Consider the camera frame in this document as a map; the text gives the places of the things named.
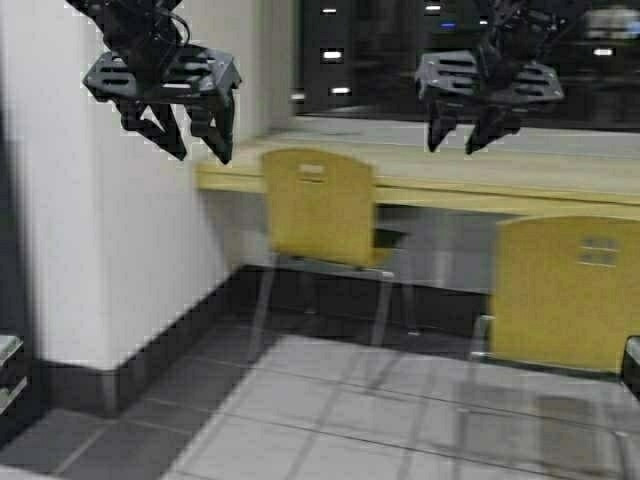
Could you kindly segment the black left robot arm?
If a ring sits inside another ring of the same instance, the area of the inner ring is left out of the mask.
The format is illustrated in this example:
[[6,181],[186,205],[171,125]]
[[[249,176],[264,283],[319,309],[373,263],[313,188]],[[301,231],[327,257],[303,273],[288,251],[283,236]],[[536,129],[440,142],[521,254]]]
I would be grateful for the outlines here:
[[233,56],[192,43],[176,1],[73,1],[100,30],[107,52],[84,86],[111,102],[122,128],[178,160],[187,155],[173,108],[184,107],[190,133],[222,164],[233,157],[235,98],[242,78]]

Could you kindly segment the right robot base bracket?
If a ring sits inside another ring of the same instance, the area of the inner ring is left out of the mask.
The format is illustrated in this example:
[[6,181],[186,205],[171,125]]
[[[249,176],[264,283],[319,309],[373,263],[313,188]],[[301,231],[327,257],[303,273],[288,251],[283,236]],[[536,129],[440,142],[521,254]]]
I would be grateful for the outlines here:
[[624,347],[620,378],[636,399],[640,397],[639,387],[639,341],[638,336],[627,339]]

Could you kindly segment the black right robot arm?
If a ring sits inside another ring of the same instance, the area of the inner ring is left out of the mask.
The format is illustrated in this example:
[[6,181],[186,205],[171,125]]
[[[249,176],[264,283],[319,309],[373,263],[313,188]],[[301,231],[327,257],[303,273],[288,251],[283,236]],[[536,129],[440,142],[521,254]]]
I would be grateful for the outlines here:
[[487,1],[488,28],[471,48],[424,53],[414,74],[435,152],[464,119],[471,155],[516,135],[531,113],[565,98],[556,69],[542,60],[591,9],[590,1]]

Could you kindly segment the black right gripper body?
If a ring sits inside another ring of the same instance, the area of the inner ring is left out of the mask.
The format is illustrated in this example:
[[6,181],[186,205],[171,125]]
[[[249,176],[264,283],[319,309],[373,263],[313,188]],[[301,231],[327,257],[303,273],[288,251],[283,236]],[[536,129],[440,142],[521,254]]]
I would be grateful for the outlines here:
[[544,110],[565,99],[554,68],[482,46],[425,53],[414,79],[422,102],[457,112],[482,107]]

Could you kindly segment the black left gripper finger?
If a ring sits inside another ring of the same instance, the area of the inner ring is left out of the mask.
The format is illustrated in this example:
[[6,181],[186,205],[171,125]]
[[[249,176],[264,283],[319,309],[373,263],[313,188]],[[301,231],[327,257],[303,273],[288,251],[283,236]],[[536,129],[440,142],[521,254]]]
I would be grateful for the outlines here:
[[223,165],[229,164],[233,157],[234,90],[231,87],[191,94],[187,100],[191,135],[203,140]]
[[187,150],[170,104],[118,100],[117,110],[125,131],[143,136],[179,161],[185,159]]

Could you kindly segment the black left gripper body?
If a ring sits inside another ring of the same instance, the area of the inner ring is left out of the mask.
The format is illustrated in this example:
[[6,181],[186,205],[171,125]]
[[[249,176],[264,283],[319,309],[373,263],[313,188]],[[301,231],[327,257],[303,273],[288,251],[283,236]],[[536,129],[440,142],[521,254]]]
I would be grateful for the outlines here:
[[106,31],[108,51],[83,84],[101,102],[228,106],[242,83],[234,57],[178,38],[145,29]]

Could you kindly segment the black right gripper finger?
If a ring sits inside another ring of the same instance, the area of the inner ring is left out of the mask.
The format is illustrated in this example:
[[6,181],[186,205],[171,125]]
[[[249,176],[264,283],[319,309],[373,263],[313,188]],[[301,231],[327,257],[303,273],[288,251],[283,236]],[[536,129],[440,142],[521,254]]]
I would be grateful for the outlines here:
[[428,138],[430,152],[435,152],[446,136],[457,128],[463,104],[453,100],[430,100],[428,103]]
[[521,125],[521,117],[511,110],[499,107],[483,109],[466,143],[466,154],[471,155],[507,135],[517,134]]

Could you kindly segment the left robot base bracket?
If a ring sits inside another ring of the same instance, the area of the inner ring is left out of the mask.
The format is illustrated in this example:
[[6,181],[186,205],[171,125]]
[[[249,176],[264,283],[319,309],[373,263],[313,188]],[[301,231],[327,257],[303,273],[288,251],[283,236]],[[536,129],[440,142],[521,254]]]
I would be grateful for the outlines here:
[[27,387],[28,358],[24,342],[14,335],[1,336],[1,414],[16,401]]

